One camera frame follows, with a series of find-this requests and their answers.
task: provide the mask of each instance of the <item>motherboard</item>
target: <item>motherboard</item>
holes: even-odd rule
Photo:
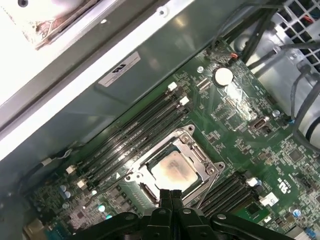
[[[74,152],[27,198],[54,240],[121,212],[142,216],[157,206],[160,189],[182,190],[184,205],[206,217],[231,212],[315,239],[319,169],[319,156],[295,141],[288,116],[222,41]]]

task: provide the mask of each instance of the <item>cpu socket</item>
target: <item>cpu socket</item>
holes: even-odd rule
[[[192,137],[194,125],[174,130],[135,161],[125,181],[136,182],[155,205],[160,189],[181,190],[183,204],[202,194],[225,169],[212,163]]]

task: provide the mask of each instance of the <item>black dimm slot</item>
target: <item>black dimm slot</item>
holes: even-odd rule
[[[238,185],[233,185],[232,188],[230,188],[228,191],[223,192],[222,194],[217,195],[214,197],[208,205],[205,207],[200,207],[201,210],[204,212],[207,211],[210,208],[213,208],[217,205],[225,203],[228,199],[233,198],[236,194],[239,194],[240,191],[243,190],[243,187]]]
[[[160,102],[164,101],[165,98],[170,97],[170,94],[161,94],[158,96],[155,100],[153,100],[150,104],[148,104],[142,111],[140,111],[137,115],[135,115],[130,121],[126,122],[121,128],[114,132],[109,138],[107,138],[105,141],[103,141],[101,144],[99,144],[93,151],[89,152],[87,155],[83,157],[83,159],[92,158],[89,161],[85,161],[83,166],[86,166],[91,161],[94,161],[96,152],[100,151],[106,143],[109,141],[112,141],[119,135],[123,134],[124,130],[129,129],[132,125],[134,125],[140,118],[144,117],[144,115],[148,114],[150,110],[152,110],[154,107],[156,107]]]
[[[214,199],[217,196],[217,194],[223,194],[224,192],[228,191],[230,188],[237,184],[240,184],[239,179],[235,177],[229,177],[228,179],[224,180],[206,196],[200,207],[204,208],[205,206],[210,204],[210,201]]]
[[[236,198],[229,199],[223,205],[214,206],[213,208],[209,209],[208,211],[204,212],[204,216],[212,216],[217,212],[230,212],[237,208],[237,206],[242,205],[244,202],[250,199],[250,194],[248,192],[241,192]]]
[[[175,126],[175,123],[176,123],[178,120],[181,120],[187,113],[188,113],[188,111],[187,111],[186,109],[184,109],[182,114],[176,116],[173,120],[168,121],[168,124],[167,124],[166,126],[163,126],[162,129],[170,129],[170,127],[174,127],[174,126]],[[156,139],[156,138],[158,138],[158,137],[159,137],[159,135],[155,135],[155,134],[154,134],[152,138],[149,138],[149,139],[148,139],[148,142],[145,141],[145,142],[143,143],[143,147],[146,147],[146,146],[150,143],[150,141],[152,141],[152,140],[154,140],[154,139]],[[107,172],[107,173],[103,176],[102,179],[99,179],[98,182],[96,182],[96,184],[99,185],[99,184],[102,183],[103,181],[107,180],[109,177],[111,177],[111,176],[114,174],[114,172],[116,172],[116,171],[117,171],[119,168],[121,168],[127,161],[129,161],[130,159],[132,159],[132,158],[133,158],[135,155],[137,155],[137,154],[139,154],[139,152],[135,151],[135,152],[133,152],[132,155],[130,154],[130,155],[127,156],[125,159],[121,160],[119,163],[116,164],[116,166],[115,166],[112,170],[110,170],[109,172]]]
[[[244,197],[240,199],[234,199],[228,206],[223,207],[222,209],[219,209],[221,212],[231,212],[241,206],[242,204],[248,202],[249,200],[254,200],[251,193],[248,192]]]
[[[175,105],[175,103],[173,103],[170,107],[167,107],[165,109],[165,111],[159,113],[155,119],[149,119],[149,122],[151,123],[151,125],[147,128],[147,130],[145,132],[143,132],[141,135],[137,136],[137,138],[134,141],[139,141],[142,140],[145,135],[148,134],[148,130],[152,129],[153,126],[156,126],[158,123],[160,123],[163,118],[171,115],[173,112],[175,112],[177,109],[177,106]],[[111,156],[109,159],[106,159],[104,161],[104,164],[102,164],[98,169],[96,169],[93,173],[90,174],[89,178],[93,178],[97,175],[99,175],[100,173],[105,171],[105,167],[112,162],[113,159],[117,159],[119,158],[122,154],[124,154],[125,152],[129,151],[130,148],[133,148],[134,144],[130,144],[129,146],[125,146],[124,149],[122,149],[120,152],[116,152],[113,156]]]
[[[118,147],[120,147],[121,145],[123,145],[130,137],[132,137],[132,135],[134,136],[135,134],[137,134],[137,132],[139,132],[139,131],[141,130],[141,128],[144,127],[144,125],[146,124],[146,122],[149,121],[150,119],[152,119],[152,118],[154,117],[153,115],[154,115],[155,113],[158,113],[159,111],[162,111],[162,110],[164,110],[165,108],[167,108],[167,107],[168,107],[168,103],[171,103],[171,104],[172,104],[173,102],[162,102],[159,108],[154,108],[154,109],[152,110],[152,113],[151,113],[150,115],[148,114],[147,116],[144,116],[143,121],[139,122],[138,126],[130,129],[130,131],[129,131],[123,138],[121,138],[120,140],[118,140],[118,141],[116,141],[116,142],[110,142],[111,145],[108,146],[108,148],[105,150],[105,152],[103,152],[103,154],[100,154],[100,155],[99,155],[99,158],[96,159],[96,161],[94,161],[92,164],[90,164],[90,166],[86,166],[86,168],[85,168],[84,171],[85,171],[85,172],[88,172],[88,171],[89,171],[87,174],[92,175],[92,174],[93,174],[92,172],[95,171],[96,168],[98,167],[98,166],[96,166],[96,167],[93,167],[93,166],[94,166],[95,164],[97,164],[97,162],[98,162],[99,159],[103,159],[103,158],[106,157],[108,154],[110,154],[110,151],[112,152],[114,149],[117,149]],[[103,165],[105,162],[106,162],[106,159],[104,159],[104,160],[101,161],[101,162],[98,162],[98,164]]]

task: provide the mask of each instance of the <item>ul logo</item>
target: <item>ul logo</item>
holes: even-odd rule
[[[121,64],[119,65],[115,70],[113,70],[112,72],[115,74],[115,73],[118,73],[120,72],[125,66],[127,66],[126,64]]]

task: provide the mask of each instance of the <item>red wire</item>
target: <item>red wire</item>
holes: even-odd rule
[[[230,56],[233,58],[233,59],[237,59],[239,56],[238,54],[236,53],[231,53]]]
[[[309,23],[313,23],[314,21],[311,19],[311,17],[309,17],[309,16],[307,16],[307,15],[305,15],[305,16],[303,16],[303,19],[305,19],[307,22],[309,22]]]

